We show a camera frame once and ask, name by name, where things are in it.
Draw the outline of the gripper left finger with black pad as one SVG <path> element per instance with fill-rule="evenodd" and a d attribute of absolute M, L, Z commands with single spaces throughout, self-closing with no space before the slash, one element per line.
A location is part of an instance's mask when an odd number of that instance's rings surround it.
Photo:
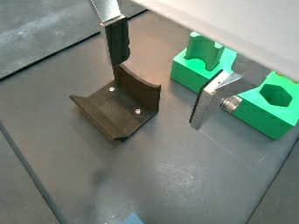
<path fill-rule="evenodd" d="M 118 0 L 89 0 L 89 3 L 99 20 L 111 66 L 115 67 L 130 57 L 127 17 L 121 12 Z"/>

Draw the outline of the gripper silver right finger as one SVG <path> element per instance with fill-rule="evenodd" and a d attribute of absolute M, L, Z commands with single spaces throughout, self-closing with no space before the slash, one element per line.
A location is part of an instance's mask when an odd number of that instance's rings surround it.
<path fill-rule="evenodd" d="M 220 108 L 225 107 L 233 111 L 240 106 L 237 95 L 258 87 L 272 73 L 270 68 L 241 54 L 232 70 L 232 73 L 221 70 L 201 89 L 190 119 L 197 130 Z"/>

